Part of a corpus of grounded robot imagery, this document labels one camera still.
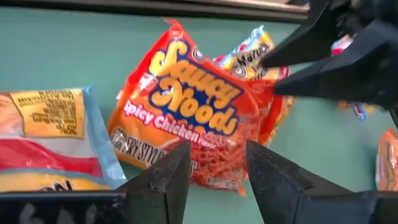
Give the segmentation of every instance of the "plastic wrapper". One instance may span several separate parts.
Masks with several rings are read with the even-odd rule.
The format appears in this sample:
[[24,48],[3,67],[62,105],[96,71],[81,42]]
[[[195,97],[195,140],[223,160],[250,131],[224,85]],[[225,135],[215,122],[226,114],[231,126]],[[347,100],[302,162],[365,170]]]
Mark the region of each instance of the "plastic wrapper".
[[0,192],[126,181],[90,88],[0,92],[0,151]]
[[388,129],[380,138],[376,161],[376,186],[380,191],[398,190],[398,137]]
[[[289,75],[288,67],[264,68],[260,65],[262,58],[268,51],[274,48],[274,43],[264,26],[255,28],[251,35],[240,43],[235,49],[226,55],[213,59],[214,63],[228,71],[229,74],[244,80],[279,80]],[[259,143],[269,145],[276,135],[277,128],[289,115],[294,98],[288,96],[277,96],[268,114],[264,127],[268,131],[261,131],[262,137]]]
[[[349,36],[344,36],[331,46],[331,54],[337,55],[342,53],[342,51],[344,51],[344,49],[347,48],[352,42],[353,40]],[[338,108],[341,110],[351,108],[360,121],[365,121],[368,115],[374,110],[373,105],[346,101],[339,101]]]
[[133,71],[108,124],[118,158],[146,169],[190,141],[191,182],[244,195],[246,140],[259,139],[271,81],[244,82],[203,56],[174,20]]

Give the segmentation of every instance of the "blue snack bag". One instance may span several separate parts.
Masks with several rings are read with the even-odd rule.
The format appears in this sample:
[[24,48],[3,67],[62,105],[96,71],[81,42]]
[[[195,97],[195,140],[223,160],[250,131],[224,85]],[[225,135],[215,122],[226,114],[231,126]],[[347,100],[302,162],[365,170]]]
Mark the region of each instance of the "blue snack bag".
[[0,192],[126,182],[90,87],[0,92],[0,151]]

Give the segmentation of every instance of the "black frame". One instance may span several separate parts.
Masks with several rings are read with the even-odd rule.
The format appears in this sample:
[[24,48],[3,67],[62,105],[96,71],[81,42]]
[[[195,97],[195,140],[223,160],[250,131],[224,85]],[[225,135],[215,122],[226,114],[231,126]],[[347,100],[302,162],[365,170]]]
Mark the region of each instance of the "black frame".
[[135,14],[142,16],[212,17],[302,23],[306,10],[220,0],[1,0],[0,6],[61,9],[71,11]]

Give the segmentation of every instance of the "black plastic claw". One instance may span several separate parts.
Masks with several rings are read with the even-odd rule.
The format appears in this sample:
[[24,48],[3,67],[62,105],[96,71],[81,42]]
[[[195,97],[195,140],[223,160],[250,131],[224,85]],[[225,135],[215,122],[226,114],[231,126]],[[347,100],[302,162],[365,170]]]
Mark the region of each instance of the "black plastic claw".
[[398,30],[373,21],[341,54],[323,59],[275,85],[280,95],[356,101],[396,108]]
[[320,60],[330,55],[338,38],[337,12],[348,10],[349,1],[310,1],[307,22],[261,59],[263,67],[278,67]]
[[352,193],[254,141],[246,150],[250,183],[264,223],[398,223],[398,193]]
[[190,179],[189,143],[118,190],[0,194],[2,223],[181,224]]

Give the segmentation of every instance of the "yellow label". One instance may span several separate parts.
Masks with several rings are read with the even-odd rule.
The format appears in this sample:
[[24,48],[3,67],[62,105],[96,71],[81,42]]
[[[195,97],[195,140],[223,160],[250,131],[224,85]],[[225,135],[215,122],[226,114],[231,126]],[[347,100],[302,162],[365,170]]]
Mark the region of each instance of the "yellow label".
[[0,174],[0,192],[9,191],[64,191],[64,190],[106,190],[100,185],[83,178],[66,178],[62,175],[40,173]]
[[26,136],[84,138],[81,89],[21,91],[10,96],[22,116]]
[[159,84],[149,102],[165,114],[187,120],[194,129],[232,135],[239,119],[231,102],[242,89],[190,60],[189,48],[178,40],[170,43],[166,52],[158,51],[153,56],[149,72]]

